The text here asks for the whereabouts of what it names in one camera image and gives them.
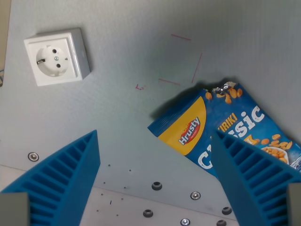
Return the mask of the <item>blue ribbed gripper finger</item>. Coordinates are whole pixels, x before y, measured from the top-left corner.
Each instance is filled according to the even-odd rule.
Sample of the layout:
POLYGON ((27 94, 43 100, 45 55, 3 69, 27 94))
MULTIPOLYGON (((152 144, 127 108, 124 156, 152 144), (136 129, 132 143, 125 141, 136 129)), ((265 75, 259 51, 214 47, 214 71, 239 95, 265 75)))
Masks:
POLYGON ((101 165, 97 131, 28 170, 1 193, 26 193, 32 226, 78 226, 101 165))
POLYGON ((216 130, 211 162, 241 226, 289 225, 289 185, 301 174, 260 148, 216 130))

